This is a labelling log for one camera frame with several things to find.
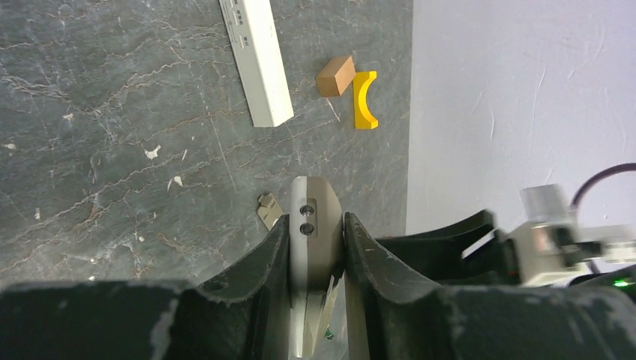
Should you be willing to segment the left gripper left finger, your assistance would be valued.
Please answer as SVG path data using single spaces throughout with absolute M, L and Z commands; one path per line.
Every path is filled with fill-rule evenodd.
M 1 291 L 3 359 L 286 359 L 289 217 L 209 280 L 18 283 Z

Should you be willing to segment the white black remote control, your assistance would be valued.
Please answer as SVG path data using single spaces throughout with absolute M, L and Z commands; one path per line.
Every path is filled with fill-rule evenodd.
M 271 3 L 220 0 L 251 121 L 276 128 L 294 116 Z

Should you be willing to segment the white remote with buttons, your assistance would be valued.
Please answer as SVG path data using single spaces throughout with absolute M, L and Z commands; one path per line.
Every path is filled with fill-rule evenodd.
M 289 344 L 306 359 L 326 335 L 344 271 L 343 211 L 327 180 L 293 180 L 288 230 Z

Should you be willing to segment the beige remote battery cover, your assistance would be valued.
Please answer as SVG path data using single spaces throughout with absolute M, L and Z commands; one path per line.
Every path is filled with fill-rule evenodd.
M 272 193 L 259 196 L 258 202 L 259 205 L 256 209 L 256 213 L 266 229 L 271 230 L 284 213 Z

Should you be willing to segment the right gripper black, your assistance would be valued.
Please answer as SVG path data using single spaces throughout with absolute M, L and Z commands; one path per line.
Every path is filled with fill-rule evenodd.
M 376 241 L 426 278 L 445 285 L 521 284 L 513 240 L 493 233 L 467 257 L 463 252 L 494 230 L 493 214 L 481 210 L 443 228 Z

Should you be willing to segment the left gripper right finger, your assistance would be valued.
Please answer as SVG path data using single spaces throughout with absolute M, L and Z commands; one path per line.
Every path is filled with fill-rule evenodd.
M 635 267 L 564 288 L 445 285 L 343 218 L 351 359 L 633 359 Z

